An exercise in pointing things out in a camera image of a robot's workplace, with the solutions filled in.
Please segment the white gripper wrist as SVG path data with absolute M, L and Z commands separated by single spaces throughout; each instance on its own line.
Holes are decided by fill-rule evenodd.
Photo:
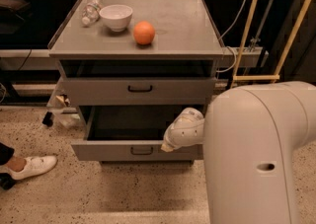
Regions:
M 169 153 L 183 147 L 183 133 L 183 129 L 170 125 L 164 133 L 161 150 Z

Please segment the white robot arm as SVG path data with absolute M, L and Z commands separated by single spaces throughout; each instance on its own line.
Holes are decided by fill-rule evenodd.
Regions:
M 164 134 L 171 152 L 200 144 L 210 224 L 299 224 L 292 153 L 316 139 L 316 86 L 249 85 L 184 109 Z

